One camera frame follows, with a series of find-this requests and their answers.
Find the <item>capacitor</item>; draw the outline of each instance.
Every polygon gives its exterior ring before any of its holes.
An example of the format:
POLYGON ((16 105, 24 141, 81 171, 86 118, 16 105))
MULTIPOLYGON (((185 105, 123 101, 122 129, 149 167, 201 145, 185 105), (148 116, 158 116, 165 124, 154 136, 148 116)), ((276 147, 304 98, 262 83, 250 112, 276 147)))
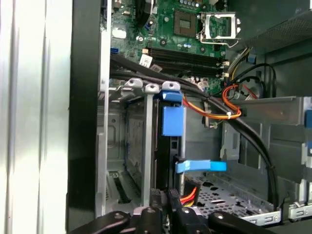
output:
POLYGON ((145 26, 144 26, 144 28, 146 29, 146 30, 150 30, 150 28, 151 28, 151 26, 153 25, 153 21, 149 21, 145 26))
POLYGON ((154 22, 150 20, 150 21, 148 22, 147 26, 150 28, 150 27, 153 25, 153 23, 154 23, 154 22))

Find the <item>white label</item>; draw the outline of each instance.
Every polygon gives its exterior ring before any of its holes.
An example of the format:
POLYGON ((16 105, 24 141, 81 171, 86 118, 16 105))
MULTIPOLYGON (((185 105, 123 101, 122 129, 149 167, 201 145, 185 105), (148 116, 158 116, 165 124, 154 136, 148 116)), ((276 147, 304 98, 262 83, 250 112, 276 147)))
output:
POLYGON ((156 14, 157 14, 157 11, 158 11, 158 7, 154 6, 154 7, 153 7, 153 10, 152 10, 152 13, 153 13, 154 15, 156 15, 156 14))
POLYGON ((152 60, 153 60, 153 57, 143 54, 141 59, 140 59, 139 64, 144 66, 144 67, 150 68, 152 60))
POLYGON ((162 68, 156 64, 153 64, 150 69, 153 70, 154 72, 161 72, 162 70, 162 68))
POLYGON ((254 100, 254 99, 255 99, 255 98, 254 98, 251 94, 249 94, 248 97, 246 97, 245 100, 254 100))

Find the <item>blue tab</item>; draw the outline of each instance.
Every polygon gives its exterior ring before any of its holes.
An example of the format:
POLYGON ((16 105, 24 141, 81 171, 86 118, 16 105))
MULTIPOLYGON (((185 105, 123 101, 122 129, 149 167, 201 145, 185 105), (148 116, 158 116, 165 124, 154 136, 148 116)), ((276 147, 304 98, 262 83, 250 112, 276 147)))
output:
POLYGON ((251 64, 255 64, 256 58, 257 58, 257 55, 249 54, 248 57, 247 57, 247 62, 251 63, 251 64))
POLYGON ((115 54, 118 54, 118 53, 119 53, 119 49, 118 48, 115 48, 115 47, 111 48, 111 54, 112 55, 115 55, 115 54))
POLYGON ((164 101, 173 101, 182 103, 182 93, 181 92, 171 92, 171 91, 161 91, 159 97, 164 101))
POLYGON ((226 171, 226 162, 210 160, 186 160, 182 163, 175 164, 175 172, 183 173, 187 171, 226 171))
POLYGON ((312 110, 306 111, 306 128, 312 129, 312 110))
POLYGON ((183 107, 165 106, 162 116, 162 135, 181 137, 183 133, 183 107))

